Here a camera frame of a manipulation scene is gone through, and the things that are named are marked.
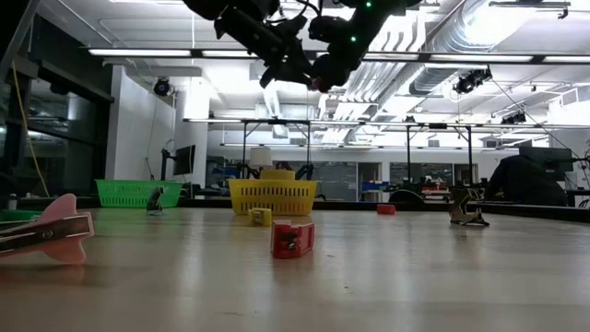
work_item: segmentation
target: yellow basket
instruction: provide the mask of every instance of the yellow basket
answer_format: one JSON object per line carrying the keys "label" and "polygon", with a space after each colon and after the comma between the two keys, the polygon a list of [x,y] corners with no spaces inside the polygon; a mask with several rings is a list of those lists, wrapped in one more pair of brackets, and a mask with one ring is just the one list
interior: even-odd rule
{"label": "yellow basket", "polygon": [[316,186],[316,181],[230,180],[231,206],[237,215],[270,208],[277,216],[308,216]]}

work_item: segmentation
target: table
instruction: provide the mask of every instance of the table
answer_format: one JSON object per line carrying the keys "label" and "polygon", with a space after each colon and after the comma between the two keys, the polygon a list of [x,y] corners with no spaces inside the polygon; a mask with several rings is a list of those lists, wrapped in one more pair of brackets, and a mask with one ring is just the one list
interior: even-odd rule
{"label": "table", "polygon": [[584,331],[590,228],[487,215],[318,211],[314,251],[273,260],[229,209],[92,210],[83,267],[0,260],[5,331]]}

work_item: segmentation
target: yellow block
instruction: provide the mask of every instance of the yellow block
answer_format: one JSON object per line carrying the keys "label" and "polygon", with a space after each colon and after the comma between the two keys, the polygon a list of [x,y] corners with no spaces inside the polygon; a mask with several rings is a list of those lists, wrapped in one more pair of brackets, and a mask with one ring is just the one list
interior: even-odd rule
{"label": "yellow block", "polygon": [[248,210],[248,217],[253,226],[270,227],[273,224],[273,211],[269,208],[252,208]]}

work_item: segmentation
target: red object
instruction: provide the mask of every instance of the red object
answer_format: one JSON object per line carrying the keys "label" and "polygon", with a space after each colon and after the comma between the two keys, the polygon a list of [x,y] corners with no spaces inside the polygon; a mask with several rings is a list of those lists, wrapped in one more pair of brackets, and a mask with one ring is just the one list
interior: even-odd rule
{"label": "red object", "polygon": [[395,214],[395,206],[390,206],[390,205],[378,205],[377,206],[377,213],[378,214],[389,214],[389,215],[394,215]]}
{"label": "red object", "polygon": [[270,251],[275,258],[301,257],[312,251],[314,235],[312,223],[291,225],[288,220],[273,221]]}

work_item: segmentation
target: monitor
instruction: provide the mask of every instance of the monitor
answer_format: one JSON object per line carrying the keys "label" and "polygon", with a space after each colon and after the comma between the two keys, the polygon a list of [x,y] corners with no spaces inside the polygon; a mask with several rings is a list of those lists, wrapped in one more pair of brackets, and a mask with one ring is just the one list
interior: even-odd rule
{"label": "monitor", "polygon": [[196,146],[179,148],[174,155],[174,175],[190,174],[195,166]]}
{"label": "monitor", "polygon": [[572,151],[568,148],[520,147],[518,151],[545,169],[555,181],[565,181],[565,173],[573,172]]}

